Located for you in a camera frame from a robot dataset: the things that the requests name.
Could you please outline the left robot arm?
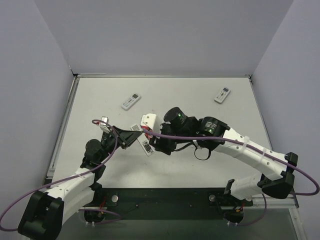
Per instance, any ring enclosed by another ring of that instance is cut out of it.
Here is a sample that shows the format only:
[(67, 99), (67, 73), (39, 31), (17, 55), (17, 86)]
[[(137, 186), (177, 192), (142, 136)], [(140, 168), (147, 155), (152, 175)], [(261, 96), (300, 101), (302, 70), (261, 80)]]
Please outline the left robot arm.
[(101, 203), (103, 194), (98, 180), (106, 162), (118, 148), (130, 147), (142, 130), (123, 130), (103, 121), (102, 138), (91, 139), (85, 145), (84, 157), (75, 173), (57, 180), (45, 191), (35, 191), (26, 206), (17, 231), (32, 240), (55, 240), (63, 224), (80, 208)]

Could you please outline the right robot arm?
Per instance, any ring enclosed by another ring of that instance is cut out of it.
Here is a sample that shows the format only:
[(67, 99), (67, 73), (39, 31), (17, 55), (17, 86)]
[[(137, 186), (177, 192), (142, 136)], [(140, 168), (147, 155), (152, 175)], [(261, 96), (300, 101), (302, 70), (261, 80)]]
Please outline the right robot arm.
[(289, 152), (277, 153), (264, 148), (236, 132), (226, 123), (210, 116), (197, 119), (186, 116), (179, 107), (170, 109), (160, 126), (160, 136), (153, 135), (149, 144), (155, 151), (171, 155), (177, 145), (185, 143), (196, 149), (207, 149), (231, 156), (256, 169), (257, 175), (231, 179), (224, 189), (225, 195), (238, 200), (265, 194), (285, 199), (292, 192), (294, 167), (298, 156)]

